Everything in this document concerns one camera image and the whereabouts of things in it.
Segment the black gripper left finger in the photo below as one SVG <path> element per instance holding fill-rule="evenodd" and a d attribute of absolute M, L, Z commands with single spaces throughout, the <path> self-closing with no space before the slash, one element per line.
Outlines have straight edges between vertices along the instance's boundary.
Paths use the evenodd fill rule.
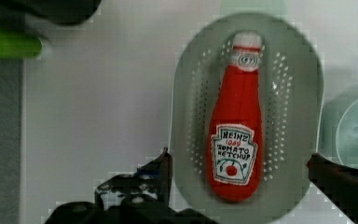
<path fill-rule="evenodd" d="M 172 156 L 165 147 L 157 158 L 138 167 L 135 173 L 114 175 L 104 181 L 94 191 L 94 199 L 103 210 L 119 207 L 125 199 L 141 196 L 168 204 L 171 188 Z"/>

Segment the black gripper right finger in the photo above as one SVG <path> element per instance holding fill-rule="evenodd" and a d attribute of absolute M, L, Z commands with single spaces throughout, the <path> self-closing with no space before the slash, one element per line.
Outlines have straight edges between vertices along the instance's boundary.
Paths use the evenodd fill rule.
<path fill-rule="evenodd" d="M 310 182 L 358 224 L 358 169 L 332 162 L 319 153 L 313 153 L 306 166 Z"/>

